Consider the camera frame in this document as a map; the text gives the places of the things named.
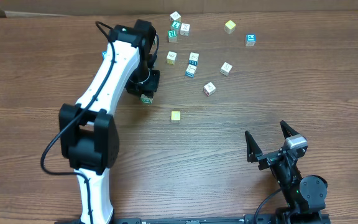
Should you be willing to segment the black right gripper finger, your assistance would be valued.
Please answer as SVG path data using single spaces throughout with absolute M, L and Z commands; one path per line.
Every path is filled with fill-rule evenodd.
M 291 126 L 289 126 L 284 120 L 281 120 L 280 127 L 285 139 L 298 135 L 298 132 L 295 131 Z
M 247 144 L 247 161 L 257 162 L 258 157 L 261 156 L 263 152 L 249 131 L 245 132 L 245 138 Z

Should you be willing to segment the wooden block green bottom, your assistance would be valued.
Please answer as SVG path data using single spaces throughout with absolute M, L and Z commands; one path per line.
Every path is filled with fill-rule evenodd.
M 141 94 L 140 96 L 140 100 L 141 102 L 143 102 L 144 104 L 152 104 L 154 99 L 153 95 L 145 95 L 145 94 Z

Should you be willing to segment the wooden block red edge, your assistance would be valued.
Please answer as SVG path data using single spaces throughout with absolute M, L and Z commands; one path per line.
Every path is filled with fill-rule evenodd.
M 212 82 L 209 82 L 203 87 L 203 91 L 207 96 L 211 96 L 216 91 L 216 87 Z

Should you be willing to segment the blue letter P block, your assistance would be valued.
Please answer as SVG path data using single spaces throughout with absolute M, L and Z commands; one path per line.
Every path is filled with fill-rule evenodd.
M 253 47 L 256 43 L 255 34 L 247 34 L 246 35 L 246 47 Z

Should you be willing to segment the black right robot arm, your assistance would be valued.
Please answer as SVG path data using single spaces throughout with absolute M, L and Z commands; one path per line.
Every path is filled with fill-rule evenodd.
M 279 189 L 270 194 L 255 213 L 244 215 L 245 223 L 330 223 L 329 215 L 322 214 L 326 208 L 327 181 L 318 175 L 301 176 L 298 159 L 306 154 L 307 139 L 291 128 L 284 120 L 280 122 L 283 146 L 277 151 L 264 154 L 249 131 L 245 132 L 247 161 L 257 162 L 260 170 L 270 169 Z M 262 207 L 276 194 L 282 193 L 286 207 L 277 208 L 274 214 L 260 214 Z

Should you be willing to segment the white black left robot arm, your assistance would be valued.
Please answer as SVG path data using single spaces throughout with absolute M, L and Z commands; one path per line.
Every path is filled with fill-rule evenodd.
M 62 156 L 80 184 L 82 214 L 76 223 L 113 223 L 109 171 L 119 152 L 114 114 L 122 92 L 151 103 L 160 72 L 154 69 L 159 38 L 151 22 L 116 25 L 104 33 L 107 49 L 93 81 L 74 105 L 59 111 Z

